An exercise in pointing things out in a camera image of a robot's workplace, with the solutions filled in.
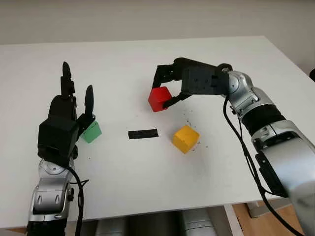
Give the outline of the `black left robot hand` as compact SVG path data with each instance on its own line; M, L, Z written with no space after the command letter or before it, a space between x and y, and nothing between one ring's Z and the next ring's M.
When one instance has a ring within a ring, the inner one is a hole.
M80 117L77 117L74 81L71 79L69 64L65 61L62 65L62 72L61 94L53 98L48 116L58 118L61 122L57 127L63 133L60 135L60 140L54 145L54 148L59 151L62 157L68 158L75 147L78 137L95 121L95 115L93 114L94 90L92 85L87 87L84 102L85 112Z

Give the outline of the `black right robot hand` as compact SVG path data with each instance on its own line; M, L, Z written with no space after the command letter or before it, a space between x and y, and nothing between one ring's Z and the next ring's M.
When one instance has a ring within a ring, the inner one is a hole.
M172 96L161 84L181 81L181 92ZM228 76L217 66L186 58L177 58L173 64L157 66L149 96L149 104L154 112L166 110L175 103L192 95L227 94Z

